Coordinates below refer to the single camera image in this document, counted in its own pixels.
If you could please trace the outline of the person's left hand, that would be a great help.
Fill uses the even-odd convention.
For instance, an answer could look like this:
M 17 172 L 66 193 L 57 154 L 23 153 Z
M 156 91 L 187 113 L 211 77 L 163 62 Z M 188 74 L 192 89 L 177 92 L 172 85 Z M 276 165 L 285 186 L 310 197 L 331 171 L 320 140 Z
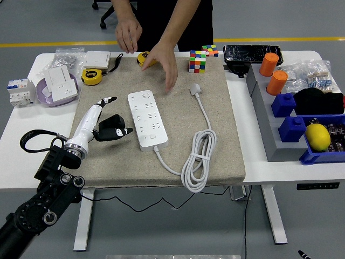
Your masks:
M 156 60 L 162 65 L 165 71 L 165 91 L 167 93 L 171 92 L 178 78 L 174 47 L 163 42 L 158 42 L 145 59 L 142 71 L 146 70 L 153 60 Z

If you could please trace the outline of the person's right hand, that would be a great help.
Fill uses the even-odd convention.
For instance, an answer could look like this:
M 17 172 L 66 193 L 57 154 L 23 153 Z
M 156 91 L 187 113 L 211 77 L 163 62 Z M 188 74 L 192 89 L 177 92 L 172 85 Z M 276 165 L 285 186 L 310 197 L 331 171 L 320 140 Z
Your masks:
M 119 18 L 115 29 L 119 47 L 126 53 L 138 50 L 137 41 L 142 33 L 142 27 L 135 17 Z

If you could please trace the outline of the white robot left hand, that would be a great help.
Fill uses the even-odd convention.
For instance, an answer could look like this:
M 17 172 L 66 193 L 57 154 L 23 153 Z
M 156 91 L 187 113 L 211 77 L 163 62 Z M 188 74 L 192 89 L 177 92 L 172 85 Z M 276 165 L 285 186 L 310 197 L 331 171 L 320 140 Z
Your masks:
M 76 149 L 88 153 L 88 143 L 95 139 L 98 142 L 118 140 L 133 132 L 127 128 L 124 119 L 115 114 L 99 122 L 102 109 L 105 105 L 117 100 L 117 97 L 103 98 L 87 111 L 79 123 L 74 136 L 64 145 L 64 149 Z

